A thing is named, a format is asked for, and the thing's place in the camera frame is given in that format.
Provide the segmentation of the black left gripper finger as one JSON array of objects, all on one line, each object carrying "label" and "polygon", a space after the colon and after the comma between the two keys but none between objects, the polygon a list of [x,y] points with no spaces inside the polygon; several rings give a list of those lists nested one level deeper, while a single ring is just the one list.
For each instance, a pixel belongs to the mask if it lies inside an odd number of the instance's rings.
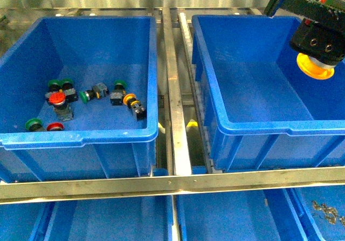
[{"label": "black left gripper finger", "polygon": [[272,17],[283,9],[329,29],[344,33],[344,10],[315,0],[270,0],[264,14]]}]

